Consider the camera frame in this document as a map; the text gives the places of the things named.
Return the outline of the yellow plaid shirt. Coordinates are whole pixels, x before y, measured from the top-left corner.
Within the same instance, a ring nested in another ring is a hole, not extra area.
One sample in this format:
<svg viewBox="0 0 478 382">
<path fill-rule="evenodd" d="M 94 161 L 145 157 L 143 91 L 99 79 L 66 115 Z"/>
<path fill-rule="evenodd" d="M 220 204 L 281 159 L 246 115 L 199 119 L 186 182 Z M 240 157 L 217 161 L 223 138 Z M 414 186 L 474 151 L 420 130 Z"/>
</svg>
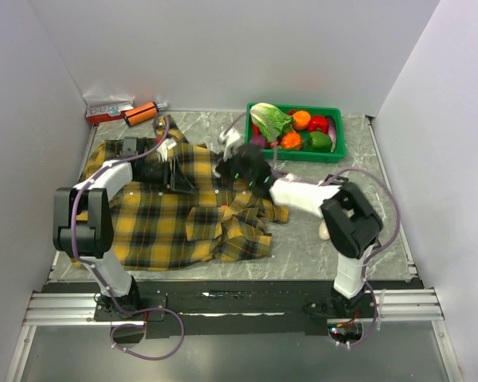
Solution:
<svg viewBox="0 0 478 382">
<path fill-rule="evenodd" d="M 168 193 L 133 181 L 110 202 L 113 250 L 129 271 L 168 271 L 200 262 L 266 258 L 272 237 L 267 224 L 285 224 L 285 207 L 252 194 L 243 181 L 223 181 L 212 167 L 217 154 L 190 144 L 174 121 L 169 136 L 194 193 Z"/>
</svg>

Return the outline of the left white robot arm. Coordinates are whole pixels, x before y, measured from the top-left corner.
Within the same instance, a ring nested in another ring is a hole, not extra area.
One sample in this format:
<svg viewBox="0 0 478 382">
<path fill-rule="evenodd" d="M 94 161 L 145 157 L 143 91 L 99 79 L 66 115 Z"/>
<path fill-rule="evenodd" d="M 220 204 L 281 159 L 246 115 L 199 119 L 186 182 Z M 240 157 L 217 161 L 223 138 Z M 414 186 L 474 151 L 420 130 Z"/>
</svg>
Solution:
<svg viewBox="0 0 478 382">
<path fill-rule="evenodd" d="M 107 160 L 87 180 L 59 188 L 54 197 L 53 244 L 93 276 L 106 304 L 125 320 L 142 309 L 139 289 L 112 248 L 114 228 L 110 201 L 134 180 L 174 190 L 185 179 L 176 161 L 168 160 L 176 141 L 161 137 L 151 149 L 144 141 L 126 138 L 119 156 Z"/>
</svg>

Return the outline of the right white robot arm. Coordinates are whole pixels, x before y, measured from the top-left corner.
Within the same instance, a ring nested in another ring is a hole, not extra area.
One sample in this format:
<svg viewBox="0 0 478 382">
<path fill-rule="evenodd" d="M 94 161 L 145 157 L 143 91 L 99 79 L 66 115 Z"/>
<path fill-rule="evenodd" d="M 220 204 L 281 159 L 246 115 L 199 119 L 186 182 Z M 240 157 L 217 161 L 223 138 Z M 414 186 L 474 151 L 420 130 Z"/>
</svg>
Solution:
<svg viewBox="0 0 478 382">
<path fill-rule="evenodd" d="M 378 242 L 383 222 L 355 183 L 332 177 L 315 183 L 275 173 L 254 144 L 225 145 L 216 171 L 223 178 L 246 181 L 255 196 L 274 205 L 320 218 L 339 253 L 332 308 L 345 318 L 359 309 L 365 290 L 366 258 Z"/>
</svg>

